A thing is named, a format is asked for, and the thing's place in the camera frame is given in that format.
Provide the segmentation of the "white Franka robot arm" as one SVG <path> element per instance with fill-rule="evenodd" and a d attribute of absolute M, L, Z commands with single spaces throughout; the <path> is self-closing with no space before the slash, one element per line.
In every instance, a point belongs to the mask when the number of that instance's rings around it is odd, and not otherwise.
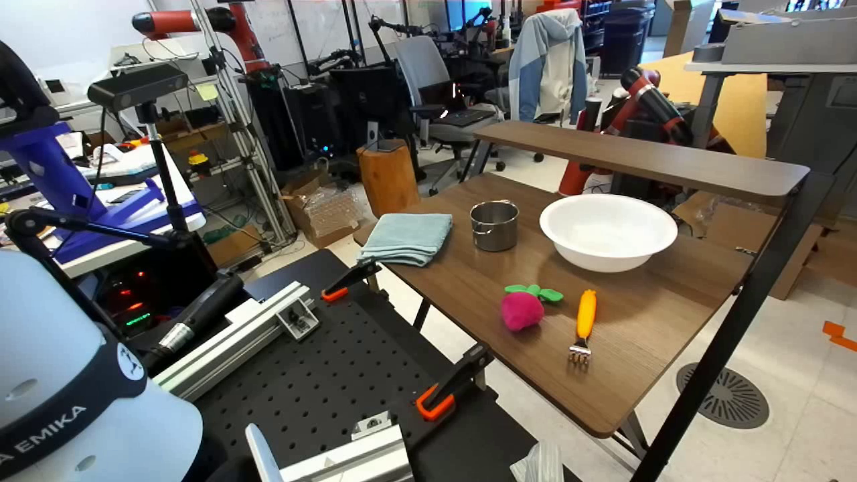
<path fill-rule="evenodd" d="M 148 376 L 33 256 L 0 255 L 0 480 L 181 482 L 200 413 Z"/>

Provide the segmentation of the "red robot arm background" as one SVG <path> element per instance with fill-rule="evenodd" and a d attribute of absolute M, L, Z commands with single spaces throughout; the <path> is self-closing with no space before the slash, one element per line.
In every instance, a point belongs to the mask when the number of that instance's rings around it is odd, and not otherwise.
<path fill-rule="evenodd" d="M 263 52 L 263 46 L 249 24 L 249 12 L 244 8 L 245 0 L 216 0 L 216 8 L 205 8 L 203 15 L 195 10 L 142 10 L 132 15 L 132 26 L 150 38 L 160 39 L 178 31 L 220 31 L 232 39 L 237 48 L 237 58 L 245 71 L 268 69 L 270 62 Z"/>

